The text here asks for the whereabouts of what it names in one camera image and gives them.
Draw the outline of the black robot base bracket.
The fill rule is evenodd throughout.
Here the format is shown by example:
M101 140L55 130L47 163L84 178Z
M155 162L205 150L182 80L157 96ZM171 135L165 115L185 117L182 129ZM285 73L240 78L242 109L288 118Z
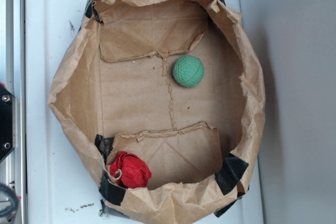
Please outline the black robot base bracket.
M15 97L1 82L1 163L16 147L15 140Z

